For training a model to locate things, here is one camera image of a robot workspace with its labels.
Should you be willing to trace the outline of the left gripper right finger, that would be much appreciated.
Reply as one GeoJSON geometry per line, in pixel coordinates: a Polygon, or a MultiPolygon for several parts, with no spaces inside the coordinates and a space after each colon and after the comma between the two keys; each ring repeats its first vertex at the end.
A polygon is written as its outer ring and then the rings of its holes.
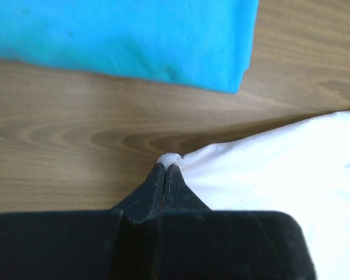
{"type": "Polygon", "coordinates": [[[166,171],[157,220],[158,279],[315,279],[303,232],[278,211],[213,211],[166,171]]]}

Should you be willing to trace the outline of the white t-shirt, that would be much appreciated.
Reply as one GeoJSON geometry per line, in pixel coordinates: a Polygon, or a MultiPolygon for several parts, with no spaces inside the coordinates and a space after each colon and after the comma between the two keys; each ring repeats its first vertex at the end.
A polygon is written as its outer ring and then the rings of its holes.
{"type": "Polygon", "coordinates": [[[318,279],[350,279],[350,111],[186,155],[186,185],[213,210],[281,211],[302,227],[318,279]]]}

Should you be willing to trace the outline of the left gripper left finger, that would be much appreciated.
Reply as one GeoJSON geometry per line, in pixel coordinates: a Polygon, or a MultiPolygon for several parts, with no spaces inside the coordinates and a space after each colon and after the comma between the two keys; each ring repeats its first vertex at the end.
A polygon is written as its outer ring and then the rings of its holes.
{"type": "Polygon", "coordinates": [[[165,168],[104,210],[0,213],[0,279],[149,279],[165,168]]]}

